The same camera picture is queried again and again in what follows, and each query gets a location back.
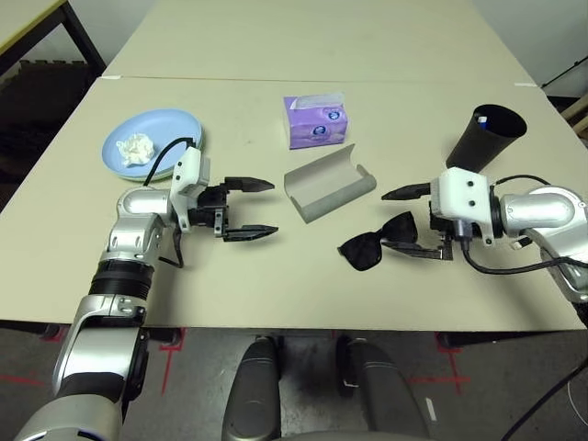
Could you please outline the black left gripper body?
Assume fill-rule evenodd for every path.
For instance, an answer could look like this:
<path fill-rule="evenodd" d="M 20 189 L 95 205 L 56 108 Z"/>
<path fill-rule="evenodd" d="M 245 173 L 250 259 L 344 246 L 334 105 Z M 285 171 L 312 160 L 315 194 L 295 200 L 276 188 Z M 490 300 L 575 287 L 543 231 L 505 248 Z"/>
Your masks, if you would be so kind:
<path fill-rule="evenodd" d="M 198 195 L 196 206 L 187 211 L 189 225 L 211 228 L 216 237 L 225 238 L 229 226 L 229 193 L 226 183 L 206 187 Z"/>

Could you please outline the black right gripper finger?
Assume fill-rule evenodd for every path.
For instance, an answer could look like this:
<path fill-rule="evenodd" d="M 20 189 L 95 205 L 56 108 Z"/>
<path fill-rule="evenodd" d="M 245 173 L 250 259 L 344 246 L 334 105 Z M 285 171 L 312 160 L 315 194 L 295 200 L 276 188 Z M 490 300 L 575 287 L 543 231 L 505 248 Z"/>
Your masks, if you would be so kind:
<path fill-rule="evenodd" d="M 412 256 L 412 257 L 433 259 L 433 260 L 440 259 L 440 250 L 439 249 L 423 248 L 418 243 L 395 243 L 395 242 L 384 241 L 382 243 L 382 245 L 386 246 L 387 248 L 390 248 L 396 252 L 406 254 L 406 255 Z"/>
<path fill-rule="evenodd" d="M 414 200 L 431 194 L 429 183 L 411 184 L 399 187 L 384 194 L 382 200 Z"/>

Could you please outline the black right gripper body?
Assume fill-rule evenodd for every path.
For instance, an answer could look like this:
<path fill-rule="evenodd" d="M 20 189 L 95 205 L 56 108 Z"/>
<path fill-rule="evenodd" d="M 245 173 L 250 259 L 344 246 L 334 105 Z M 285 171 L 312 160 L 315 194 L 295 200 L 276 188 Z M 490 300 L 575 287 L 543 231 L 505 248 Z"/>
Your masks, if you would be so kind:
<path fill-rule="evenodd" d="M 432 258 L 437 260 L 453 261 L 453 242 L 455 240 L 454 223 L 437 217 L 432 209 L 429 209 L 429 226 L 440 235 L 440 244 L 428 251 Z"/>

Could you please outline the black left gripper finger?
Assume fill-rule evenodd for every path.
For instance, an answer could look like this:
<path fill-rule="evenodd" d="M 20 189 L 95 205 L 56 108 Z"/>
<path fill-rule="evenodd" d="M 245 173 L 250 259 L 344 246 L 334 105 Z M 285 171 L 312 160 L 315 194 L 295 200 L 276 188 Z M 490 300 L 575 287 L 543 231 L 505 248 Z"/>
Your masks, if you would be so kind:
<path fill-rule="evenodd" d="M 267 237 L 278 232 L 278 227 L 268 225 L 244 225 L 236 229 L 226 229 L 221 238 L 226 243 L 247 242 Z"/>
<path fill-rule="evenodd" d="M 256 193 L 274 189 L 275 186 L 264 179 L 246 176 L 228 176 L 224 178 L 224 185 L 231 191 L 244 193 Z"/>

